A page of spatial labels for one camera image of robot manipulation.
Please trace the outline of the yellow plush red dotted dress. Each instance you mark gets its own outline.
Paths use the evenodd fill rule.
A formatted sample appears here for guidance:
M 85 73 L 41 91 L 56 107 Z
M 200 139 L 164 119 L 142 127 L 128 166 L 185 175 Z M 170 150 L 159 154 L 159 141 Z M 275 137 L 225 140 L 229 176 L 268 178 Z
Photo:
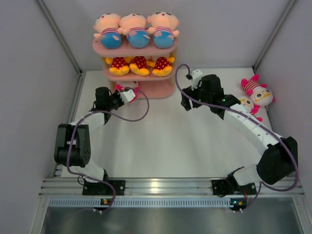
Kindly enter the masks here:
M 105 58 L 110 65 L 109 73 L 115 76 L 123 76 L 129 73 L 130 68 L 125 57 Z

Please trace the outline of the white plush yellow glasses front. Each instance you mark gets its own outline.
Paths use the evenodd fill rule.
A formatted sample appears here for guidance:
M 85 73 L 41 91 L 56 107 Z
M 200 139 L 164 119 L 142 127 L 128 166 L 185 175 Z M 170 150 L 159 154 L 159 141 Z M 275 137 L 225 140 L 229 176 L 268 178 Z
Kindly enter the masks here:
M 263 118 L 256 116 L 256 113 L 259 111 L 259 107 L 256 107 L 248 97 L 240 97 L 239 100 L 247 112 L 249 112 L 258 121 L 263 121 Z

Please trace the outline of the small baby doll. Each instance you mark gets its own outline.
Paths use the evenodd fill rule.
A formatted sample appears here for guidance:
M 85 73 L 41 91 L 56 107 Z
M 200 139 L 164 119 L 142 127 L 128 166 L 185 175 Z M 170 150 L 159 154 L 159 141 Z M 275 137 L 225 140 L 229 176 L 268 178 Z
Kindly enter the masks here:
M 148 33 L 153 36 L 153 42 L 157 48 L 166 49 L 171 47 L 175 39 L 179 36 L 176 29 L 179 25 L 179 19 L 168 12 L 156 12 L 148 16 L 150 23 Z

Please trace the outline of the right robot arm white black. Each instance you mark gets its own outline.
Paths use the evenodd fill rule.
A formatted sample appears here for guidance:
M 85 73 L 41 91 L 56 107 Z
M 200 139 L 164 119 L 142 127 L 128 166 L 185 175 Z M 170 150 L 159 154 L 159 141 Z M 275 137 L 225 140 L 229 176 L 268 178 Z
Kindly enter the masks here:
M 181 105 L 185 110 L 202 105 L 210 107 L 212 113 L 235 127 L 261 156 L 258 163 L 229 173 L 227 186 L 232 193 L 240 193 L 245 185 L 251 183 L 264 184 L 273 190 L 272 185 L 281 179 L 291 173 L 298 174 L 297 142 L 294 138 L 284 138 L 272 132 L 247 112 L 234 95 L 224 94 L 220 78 L 216 75 L 205 76 L 200 70 L 194 70 L 186 78 L 192 85 L 180 89 Z

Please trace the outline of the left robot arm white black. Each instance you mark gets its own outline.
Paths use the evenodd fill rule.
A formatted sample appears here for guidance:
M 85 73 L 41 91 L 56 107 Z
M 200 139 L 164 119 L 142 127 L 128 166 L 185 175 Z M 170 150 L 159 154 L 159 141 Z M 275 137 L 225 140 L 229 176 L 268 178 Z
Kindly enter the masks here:
M 104 126 L 116 110 L 133 99 L 133 93 L 111 90 L 107 87 L 96 89 L 96 100 L 91 110 L 81 119 L 60 124 L 57 129 L 54 160 L 67 168 L 67 171 L 94 183 L 94 190 L 104 195 L 109 192 L 110 182 L 105 169 L 92 159 L 91 133 Z

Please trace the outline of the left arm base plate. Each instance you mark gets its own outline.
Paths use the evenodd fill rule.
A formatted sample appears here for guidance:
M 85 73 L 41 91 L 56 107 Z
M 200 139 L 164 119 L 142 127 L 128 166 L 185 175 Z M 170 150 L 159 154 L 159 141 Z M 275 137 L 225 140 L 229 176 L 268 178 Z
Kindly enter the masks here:
M 113 186 L 116 195 L 124 195 L 125 191 L 125 180 L 110 180 L 109 183 Z M 113 190 L 101 182 L 84 182 L 83 195 L 96 196 L 96 195 L 113 195 Z

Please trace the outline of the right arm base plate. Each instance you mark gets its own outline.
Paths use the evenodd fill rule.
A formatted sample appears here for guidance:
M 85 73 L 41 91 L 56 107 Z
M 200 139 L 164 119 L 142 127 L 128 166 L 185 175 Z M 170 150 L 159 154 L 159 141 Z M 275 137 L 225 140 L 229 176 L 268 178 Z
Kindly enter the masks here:
M 217 195 L 219 197 L 227 195 L 256 195 L 257 193 L 254 183 L 239 186 L 234 185 L 234 182 L 227 179 L 215 179 L 212 180 L 211 183 L 213 195 Z

